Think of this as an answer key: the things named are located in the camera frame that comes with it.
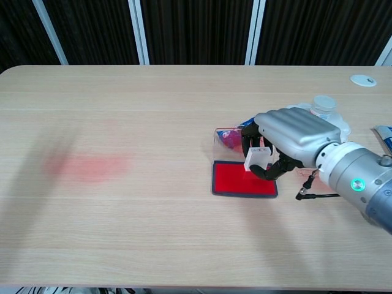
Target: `silver robotic hand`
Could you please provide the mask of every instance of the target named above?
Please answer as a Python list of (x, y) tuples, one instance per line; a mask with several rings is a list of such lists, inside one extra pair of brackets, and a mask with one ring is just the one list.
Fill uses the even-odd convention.
[[(322, 182), (392, 234), (391, 156), (379, 156), (354, 142), (341, 143), (339, 128), (301, 108), (259, 113), (242, 135), (245, 156), (261, 137), (280, 154), (268, 170), (250, 166), (255, 175), (277, 179), (295, 167), (318, 169)], [(305, 184), (300, 193), (306, 193)]]

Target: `black curtain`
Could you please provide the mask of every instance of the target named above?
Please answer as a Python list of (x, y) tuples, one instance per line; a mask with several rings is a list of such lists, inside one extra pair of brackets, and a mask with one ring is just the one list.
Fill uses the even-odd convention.
[(373, 66), (391, 35), (391, 0), (267, 0), (256, 64)]
[(43, 0), (69, 64), (139, 64), (127, 0)]
[(142, 0), (151, 64), (244, 64), (253, 0)]
[(22, 64), (59, 64), (31, 0), (0, 0), (0, 73)]

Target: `wooden table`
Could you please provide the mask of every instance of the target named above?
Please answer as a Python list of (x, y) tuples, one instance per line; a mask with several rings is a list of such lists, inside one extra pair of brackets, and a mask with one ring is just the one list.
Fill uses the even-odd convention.
[[(368, 74), (378, 85), (353, 84)], [(340, 198), (213, 196), (212, 138), (327, 94), (392, 124), (388, 67), (21, 66), (0, 76), (0, 284), (392, 290), (392, 237)]]

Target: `red pad with black border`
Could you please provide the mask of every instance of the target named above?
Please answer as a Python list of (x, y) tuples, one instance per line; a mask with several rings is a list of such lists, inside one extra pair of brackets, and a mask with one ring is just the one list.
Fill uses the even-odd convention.
[(213, 165), (213, 194), (232, 197), (275, 198), (275, 181), (256, 177), (245, 171), (244, 162), (215, 161)]

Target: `robotic arm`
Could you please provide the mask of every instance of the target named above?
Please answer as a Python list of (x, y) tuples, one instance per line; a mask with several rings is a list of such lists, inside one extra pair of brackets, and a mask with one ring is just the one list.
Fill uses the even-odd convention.
[(339, 128), (296, 107), (256, 115), (242, 130), (245, 156), (251, 146), (259, 146), (261, 137), (271, 152), (276, 147), (279, 160), (268, 170), (251, 165), (255, 175), (274, 180), (295, 167), (318, 169), (323, 183), (392, 234), (391, 156), (378, 156), (354, 142), (341, 143)]

